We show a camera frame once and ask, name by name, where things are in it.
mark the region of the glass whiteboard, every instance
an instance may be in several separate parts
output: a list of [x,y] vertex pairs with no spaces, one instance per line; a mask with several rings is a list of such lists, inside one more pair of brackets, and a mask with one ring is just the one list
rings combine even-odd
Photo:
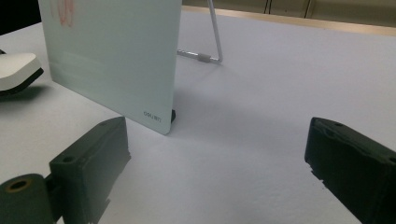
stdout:
[[38,0],[52,79],[170,131],[181,0]]

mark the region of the mounting hole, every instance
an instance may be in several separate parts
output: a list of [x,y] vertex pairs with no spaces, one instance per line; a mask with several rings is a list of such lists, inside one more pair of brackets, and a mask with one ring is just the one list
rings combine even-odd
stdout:
[[8,193],[19,192],[21,190],[27,189],[31,183],[32,183],[31,179],[15,180],[6,187],[6,192]]
[[70,162],[70,161],[73,161],[73,160],[74,160],[74,157],[66,157],[66,158],[63,159],[63,162]]

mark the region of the metal stand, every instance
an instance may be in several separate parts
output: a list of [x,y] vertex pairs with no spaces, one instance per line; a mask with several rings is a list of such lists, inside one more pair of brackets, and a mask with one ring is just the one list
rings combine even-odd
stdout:
[[207,3],[209,4],[210,16],[212,18],[213,31],[215,32],[216,45],[218,47],[219,57],[213,58],[210,55],[206,55],[203,53],[189,52],[189,51],[182,50],[182,49],[177,50],[177,55],[196,59],[196,60],[198,60],[200,62],[204,62],[204,63],[221,63],[223,60],[223,56],[222,56],[222,50],[221,50],[221,44],[220,44],[218,22],[216,20],[215,7],[213,6],[213,0],[207,0]]

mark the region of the white table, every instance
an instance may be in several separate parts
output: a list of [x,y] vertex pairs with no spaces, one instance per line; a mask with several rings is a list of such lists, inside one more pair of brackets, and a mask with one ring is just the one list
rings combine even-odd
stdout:
[[[172,131],[127,119],[132,160],[100,223],[359,223],[304,162],[309,121],[334,119],[396,148],[396,37],[218,17],[224,63],[177,59]],[[209,17],[184,12],[179,47],[216,53]],[[0,100],[0,182],[118,116],[50,80],[41,24],[0,36],[45,74]]]

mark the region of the white device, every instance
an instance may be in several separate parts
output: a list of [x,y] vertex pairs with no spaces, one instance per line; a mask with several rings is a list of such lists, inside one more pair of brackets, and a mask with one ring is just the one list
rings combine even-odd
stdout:
[[33,53],[0,54],[0,96],[24,90],[43,72]]

